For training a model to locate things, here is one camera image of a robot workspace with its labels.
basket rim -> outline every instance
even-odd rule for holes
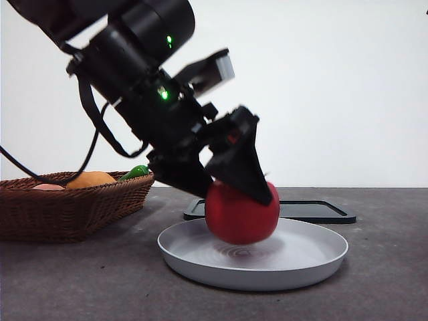
[[[44,174],[44,175],[40,175],[41,177],[49,177],[49,176],[54,176],[54,175],[61,175],[61,174],[73,174],[76,172],[57,172],[57,173],[50,173],[50,174]],[[109,171],[109,172],[105,172],[107,174],[112,174],[112,173],[123,173],[126,174],[128,173],[128,171]],[[20,179],[9,179],[9,180],[4,180],[4,181],[0,181],[0,183],[10,183],[13,181],[20,181],[23,179],[34,179],[33,177],[22,177]],[[1,186],[0,185],[0,192],[1,191],[34,191],[34,192],[48,192],[48,193],[67,193],[67,192],[71,192],[71,191],[91,191],[91,190],[95,190],[95,189],[100,189],[102,187],[111,187],[111,186],[120,186],[123,184],[130,184],[130,183],[145,183],[146,182],[153,182],[154,181],[154,174],[153,172],[149,172],[149,174],[147,175],[143,175],[143,176],[139,176],[139,177],[134,177],[132,179],[126,179],[125,181],[116,181],[116,182],[111,182],[111,183],[106,183],[106,184],[102,184],[102,185],[95,185],[95,186],[89,186],[89,187],[80,187],[77,189],[61,189],[61,190],[38,190],[38,189],[34,189],[34,188],[22,188],[22,187],[6,187],[6,186]]]

white plate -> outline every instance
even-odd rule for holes
[[[251,245],[217,239],[205,219],[165,229],[158,237],[166,263],[210,286],[274,291],[318,283],[339,268],[348,251],[340,234],[319,225],[280,219],[274,233]]]

black tray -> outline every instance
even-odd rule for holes
[[[204,216],[204,199],[195,199],[184,212],[186,220],[199,219]],[[280,217],[324,224],[350,224],[356,222],[356,215],[345,212],[337,205],[315,200],[281,200]]]

green led light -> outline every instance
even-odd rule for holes
[[[167,36],[167,43],[168,43],[169,49],[172,49],[173,48],[173,38],[170,35]]]
[[[158,88],[158,94],[162,97],[163,100],[167,100],[169,97],[168,91],[165,89],[164,86],[161,86]]]

green pepper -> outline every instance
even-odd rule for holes
[[[148,167],[145,165],[138,165],[120,177],[118,181],[125,181],[126,179],[134,179],[135,177],[148,175]]]

